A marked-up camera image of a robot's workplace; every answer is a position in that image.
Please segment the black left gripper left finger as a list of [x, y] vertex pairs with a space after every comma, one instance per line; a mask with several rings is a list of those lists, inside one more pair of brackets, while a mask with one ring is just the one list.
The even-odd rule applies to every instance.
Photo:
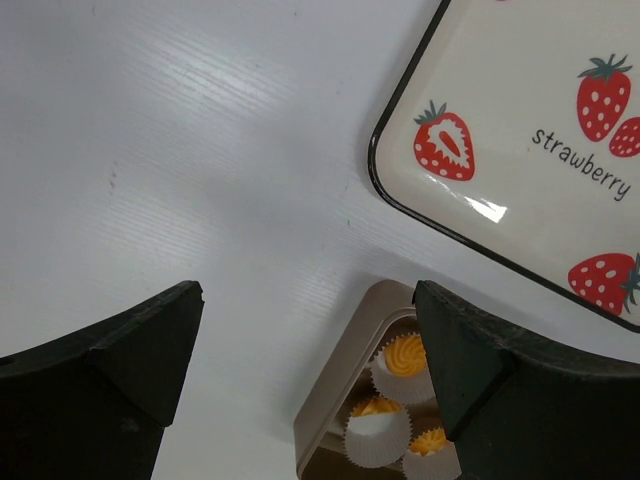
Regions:
[[2, 358], [2, 478], [151, 478], [203, 308], [200, 284], [183, 281]]

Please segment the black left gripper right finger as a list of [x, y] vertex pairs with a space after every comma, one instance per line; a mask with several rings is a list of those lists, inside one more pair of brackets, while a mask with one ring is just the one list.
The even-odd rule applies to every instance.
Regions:
[[413, 302], [465, 479], [636, 479], [639, 367], [553, 341], [433, 281]]

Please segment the orange swirl cookie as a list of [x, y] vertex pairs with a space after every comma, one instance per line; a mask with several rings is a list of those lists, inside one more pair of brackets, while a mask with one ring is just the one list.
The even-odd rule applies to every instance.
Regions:
[[403, 407], [393, 400], [383, 396], [372, 396], [357, 403], [352, 409], [350, 416], [359, 418], [371, 415], [397, 413], [402, 410]]
[[387, 370], [400, 378], [413, 377], [427, 369], [427, 358], [418, 334], [395, 338], [383, 350]]
[[432, 428], [419, 434], [410, 443], [408, 450], [422, 457], [439, 453], [450, 444], [442, 427]]

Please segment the gold square tin box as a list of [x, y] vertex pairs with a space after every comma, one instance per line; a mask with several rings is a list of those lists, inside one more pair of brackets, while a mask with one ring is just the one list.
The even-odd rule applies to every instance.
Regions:
[[373, 357], [397, 337], [421, 337], [412, 297], [411, 287], [392, 280], [380, 281], [364, 294], [294, 420], [298, 478], [407, 479], [402, 459], [412, 440], [426, 430], [444, 429], [435, 393], [424, 403], [401, 404], [410, 416], [412, 433], [404, 455], [394, 463], [362, 468], [344, 450], [350, 411], [362, 400], [382, 396], [372, 380]]

